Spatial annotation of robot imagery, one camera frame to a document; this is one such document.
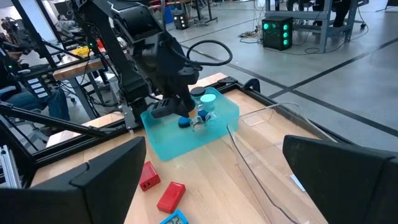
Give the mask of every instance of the white label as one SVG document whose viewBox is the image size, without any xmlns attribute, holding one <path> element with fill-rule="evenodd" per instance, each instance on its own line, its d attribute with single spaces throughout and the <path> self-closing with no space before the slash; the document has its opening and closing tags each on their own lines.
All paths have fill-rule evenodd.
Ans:
<svg viewBox="0 0 398 224">
<path fill-rule="evenodd" d="M 32 80 L 28 80 L 27 82 L 29 83 L 29 84 L 32 84 L 32 83 L 37 83 L 39 80 L 37 79 L 37 78 L 34 78 L 34 79 L 32 79 Z"/>
<path fill-rule="evenodd" d="M 39 88 L 39 89 L 35 90 L 35 93 L 41 93 L 43 91 L 45 91 L 44 88 Z"/>
<path fill-rule="evenodd" d="M 32 87 L 32 88 L 42 87 L 42 84 L 38 83 L 38 84 L 35 84 L 35 85 L 31 85 L 31 87 Z"/>
<path fill-rule="evenodd" d="M 42 94 L 38 94 L 37 96 L 38 96 L 39 98 L 41 98 L 41 97 L 48 96 L 48 94 L 47 94 L 46 92 L 44 92 L 44 93 L 42 93 Z"/>
<path fill-rule="evenodd" d="M 302 192 L 305 192 L 305 189 L 304 189 L 303 185 L 301 185 L 301 183 L 298 180 L 298 178 L 296 177 L 296 175 L 292 174 L 292 175 L 290 175 L 290 178 L 293 179 L 293 181 L 297 184 L 298 187 L 300 187 L 300 190 Z"/>
</svg>

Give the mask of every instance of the transparent plastic sheet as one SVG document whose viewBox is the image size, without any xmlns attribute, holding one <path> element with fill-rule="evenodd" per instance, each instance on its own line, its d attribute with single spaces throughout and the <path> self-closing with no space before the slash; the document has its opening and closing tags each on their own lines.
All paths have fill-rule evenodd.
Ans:
<svg viewBox="0 0 398 224">
<path fill-rule="evenodd" d="M 257 200 L 252 204 L 267 223 L 327 223 L 308 194 L 291 178 L 293 172 L 282 146 L 287 134 L 317 138 L 312 133 L 322 133 L 335 140 L 304 116 L 282 116 L 278 113 L 281 105 L 302 113 L 298 104 L 278 103 L 233 119 L 227 125 L 237 165 Z M 298 119 L 307 124 L 307 129 L 297 125 Z"/>
</svg>

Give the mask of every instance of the black box with green lights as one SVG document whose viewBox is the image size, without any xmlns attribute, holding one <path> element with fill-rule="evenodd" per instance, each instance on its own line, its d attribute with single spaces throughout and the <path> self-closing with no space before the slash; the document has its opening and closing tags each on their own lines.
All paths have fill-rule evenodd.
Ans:
<svg viewBox="0 0 398 224">
<path fill-rule="evenodd" d="M 285 50 L 292 46 L 293 19 L 272 16 L 262 20 L 262 46 Z"/>
</svg>

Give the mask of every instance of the black clamp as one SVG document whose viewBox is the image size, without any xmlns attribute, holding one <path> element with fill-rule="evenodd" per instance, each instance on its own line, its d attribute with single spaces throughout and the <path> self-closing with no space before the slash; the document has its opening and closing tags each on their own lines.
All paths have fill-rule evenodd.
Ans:
<svg viewBox="0 0 398 224">
<path fill-rule="evenodd" d="M 248 90 L 250 87 L 254 91 L 260 92 L 260 81 L 257 78 L 252 78 L 243 85 L 244 90 Z"/>
<path fill-rule="evenodd" d="M 234 84 L 238 81 L 232 77 L 225 77 L 217 81 L 217 83 Z"/>
</svg>

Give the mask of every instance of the desk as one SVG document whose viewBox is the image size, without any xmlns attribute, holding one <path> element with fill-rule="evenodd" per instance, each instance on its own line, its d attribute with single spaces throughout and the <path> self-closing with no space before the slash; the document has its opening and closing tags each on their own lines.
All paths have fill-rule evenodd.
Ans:
<svg viewBox="0 0 398 224">
<path fill-rule="evenodd" d="M 199 80 L 195 86 L 206 86 L 223 77 L 225 75 L 217 73 Z M 229 91 L 225 96 L 239 105 L 241 114 L 264 107 L 239 90 Z M 122 116 L 109 114 L 87 124 L 102 126 L 115 119 L 122 119 Z M 278 128 L 292 128 L 292 123 L 284 117 L 279 115 L 278 120 L 280 121 Z M 314 138 L 304 129 L 296 126 L 294 129 L 296 135 Z M 146 136 L 146 133 L 144 130 L 134 134 L 127 133 L 43 167 L 36 172 L 32 185 L 70 170 L 136 136 Z M 49 144 L 64 141 L 70 137 L 70 134 L 52 136 Z M 272 142 L 282 142 L 284 134 L 274 128 L 270 132 L 270 137 Z M 146 192 L 137 188 L 125 223 L 160 223 L 168 217 L 169 214 L 158 211 L 156 204 L 170 181 L 183 183 L 187 188 L 178 208 L 183 211 L 190 223 L 290 223 L 271 203 L 266 212 L 260 209 L 250 186 L 236 165 L 229 136 L 224 136 L 167 162 L 159 161 L 148 140 L 146 144 L 146 161 L 151 161 L 154 165 L 161 183 Z M 266 156 L 262 154 L 264 157 L 261 161 L 268 167 L 268 172 L 265 172 L 261 179 L 266 181 L 265 186 L 274 202 L 299 223 L 307 221 L 309 221 L 307 223 L 326 223 L 310 197 L 305 192 L 301 192 L 290 179 L 289 175 L 292 171 L 282 151 L 274 147 L 266 153 Z"/>
<path fill-rule="evenodd" d="M 109 59 L 109 56 L 105 56 L 105 59 L 109 62 L 109 64 L 112 64 L 111 60 Z M 62 61 L 59 63 L 59 65 L 65 65 L 70 62 L 75 62 L 78 59 L 75 57 L 72 57 L 70 55 L 65 55 L 62 57 Z M 77 82 L 76 77 L 79 75 L 84 75 L 85 73 L 90 73 L 94 72 L 97 70 L 100 70 L 103 68 L 103 64 L 100 58 L 96 58 L 94 60 L 90 60 L 88 63 L 87 62 L 82 62 L 77 65 L 72 65 L 67 68 L 63 68 L 60 70 L 57 70 L 53 73 L 54 79 L 57 81 L 64 81 L 68 80 L 75 91 L 77 97 L 79 98 L 81 105 L 87 112 L 87 115 L 90 119 L 95 119 L 97 116 L 94 114 L 93 109 L 91 108 L 87 96 L 83 93 L 81 86 Z"/>
</svg>

